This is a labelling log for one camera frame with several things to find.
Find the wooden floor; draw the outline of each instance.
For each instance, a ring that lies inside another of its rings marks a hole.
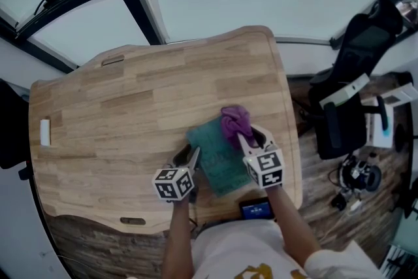
[[[306,101],[309,90],[308,79],[289,79],[293,98]],[[373,79],[363,90],[364,97],[383,93],[397,87],[393,75]],[[295,108],[298,130],[304,123]],[[395,109],[395,125],[407,125],[406,107]],[[358,212],[339,212],[329,203],[338,193],[327,178],[340,159],[320,160],[316,152],[315,133],[311,129],[299,138],[302,160],[304,201],[300,213],[310,224],[324,248],[341,250],[352,239],[363,248],[376,265],[385,256],[388,243],[392,240],[400,213],[391,214],[391,195],[400,183],[400,173],[408,168],[409,148],[405,146],[399,154],[394,149],[364,147],[359,157],[366,159],[370,152],[378,155],[383,181],[378,191],[365,196]],[[99,223],[74,216],[46,216],[52,236],[75,278],[160,278],[161,261],[167,232],[156,235],[134,235],[120,233]]]

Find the white shirt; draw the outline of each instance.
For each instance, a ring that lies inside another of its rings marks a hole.
[[[343,252],[315,252],[303,269],[285,253],[278,225],[268,220],[209,228],[194,242],[192,254],[196,279],[383,278],[355,242]]]

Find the wooden table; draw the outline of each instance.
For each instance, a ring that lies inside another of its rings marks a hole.
[[[123,46],[63,78],[34,83],[29,137],[44,210],[123,232],[168,229],[172,204],[157,198],[155,170],[185,144],[187,130],[233,104],[272,132],[283,150],[284,188],[299,207],[300,157],[287,80],[271,31],[251,26],[199,41]],[[51,146],[40,145],[44,118]],[[204,175],[196,177],[199,196],[190,209],[199,223],[237,218],[240,201],[265,194],[251,183],[216,198]]]

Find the teal cloth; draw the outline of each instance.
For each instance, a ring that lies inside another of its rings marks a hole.
[[[192,148],[201,147],[199,165],[217,197],[251,182],[242,162],[242,151],[235,150],[223,136],[221,117],[186,133]]]

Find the wood grain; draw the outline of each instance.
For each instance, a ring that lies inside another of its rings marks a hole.
[[[245,106],[283,150],[284,188],[302,204],[293,106],[269,29],[243,27],[209,39],[165,46],[124,46],[67,76],[36,82],[29,102],[31,155],[40,200],[53,216],[70,214],[127,233],[168,229],[172,205],[152,188],[156,169],[185,144],[185,132]],[[51,120],[51,146],[39,124]],[[216,198],[203,174],[191,206],[197,222],[238,218],[238,203],[264,191],[252,183]],[[142,218],[127,225],[121,218]]]
[[[362,94],[369,97],[397,86],[394,76],[385,75],[373,78],[362,90]],[[292,97],[308,102],[309,78],[290,78],[289,87]],[[304,122],[300,119],[297,108],[295,105],[295,118],[298,128],[302,130]],[[408,123],[406,110],[407,106],[395,108],[394,123],[402,124],[407,129],[411,124]],[[383,180],[377,192],[364,199],[363,209],[349,216],[347,212],[339,212],[329,205],[338,190],[328,181],[327,174],[343,158],[322,161],[317,154],[313,130],[303,134],[299,142],[304,188],[303,205],[299,212],[318,239],[322,239],[335,226],[328,237],[321,241],[322,247],[342,250],[350,240],[355,240],[379,266],[401,215],[401,211],[389,212],[393,206],[391,191],[399,185],[400,173],[408,168],[410,148],[407,145],[400,153],[394,148],[361,148],[359,156],[363,159],[367,158],[371,150],[378,155],[378,166],[382,170]],[[161,277],[167,232],[154,235],[120,233],[78,216],[46,215],[46,220],[61,254],[90,267],[64,259],[77,279],[104,278],[92,269],[115,279],[126,279],[128,276]]]

